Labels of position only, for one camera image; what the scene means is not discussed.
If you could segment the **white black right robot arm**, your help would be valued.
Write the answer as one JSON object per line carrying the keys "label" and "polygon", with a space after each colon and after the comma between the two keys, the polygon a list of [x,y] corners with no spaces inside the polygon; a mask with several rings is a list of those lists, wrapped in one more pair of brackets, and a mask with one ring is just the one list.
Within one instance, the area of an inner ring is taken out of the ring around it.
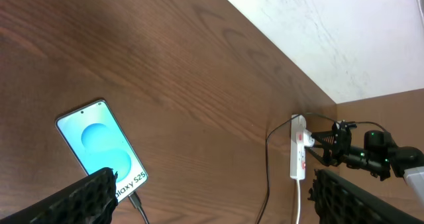
{"label": "white black right robot arm", "polygon": [[423,152],[411,146],[398,146],[390,132],[374,123],[379,130],[364,134],[362,148],[351,145],[352,132],[363,122],[335,122],[330,131],[314,132],[316,143],[308,151],[324,166],[346,164],[347,168],[365,170],[381,181],[391,174],[403,178],[423,201]]}

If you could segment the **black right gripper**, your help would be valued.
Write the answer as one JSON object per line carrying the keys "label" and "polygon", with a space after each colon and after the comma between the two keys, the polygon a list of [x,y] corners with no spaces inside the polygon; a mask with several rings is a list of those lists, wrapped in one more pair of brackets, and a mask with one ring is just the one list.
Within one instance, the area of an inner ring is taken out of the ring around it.
{"label": "black right gripper", "polygon": [[322,165],[339,166],[341,163],[347,163],[352,142],[351,129],[337,129],[334,123],[332,131],[314,132],[311,136],[321,144],[332,144],[331,152],[324,149],[322,155],[312,148],[306,148]]}

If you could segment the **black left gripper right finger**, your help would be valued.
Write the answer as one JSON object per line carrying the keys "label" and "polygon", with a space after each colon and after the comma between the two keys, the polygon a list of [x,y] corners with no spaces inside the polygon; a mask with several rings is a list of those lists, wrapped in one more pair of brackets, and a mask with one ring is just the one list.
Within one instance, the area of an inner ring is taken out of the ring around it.
{"label": "black left gripper right finger", "polygon": [[309,194],[320,224],[423,224],[330,170],[315,171]]}

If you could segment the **blue Galaxy smartphone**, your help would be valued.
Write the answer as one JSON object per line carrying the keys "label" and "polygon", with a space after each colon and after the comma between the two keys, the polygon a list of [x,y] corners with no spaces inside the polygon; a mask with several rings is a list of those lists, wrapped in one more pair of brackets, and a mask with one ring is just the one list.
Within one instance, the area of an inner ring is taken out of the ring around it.
{"label": "blue Galaxy smartphone", "polygon": [[148,181],[146,169],[104,99],[58,117],[56,127],[86,174],[112,169],[118,201]]}

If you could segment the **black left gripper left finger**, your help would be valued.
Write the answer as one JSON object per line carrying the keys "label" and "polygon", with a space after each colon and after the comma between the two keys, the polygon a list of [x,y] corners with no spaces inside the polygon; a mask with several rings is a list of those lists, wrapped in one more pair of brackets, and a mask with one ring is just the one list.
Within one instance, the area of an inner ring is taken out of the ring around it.
{"label": "black left gripper left finger", "polygon": [[1,220],[1,224],[110,224],[117,173],[102,168]]}

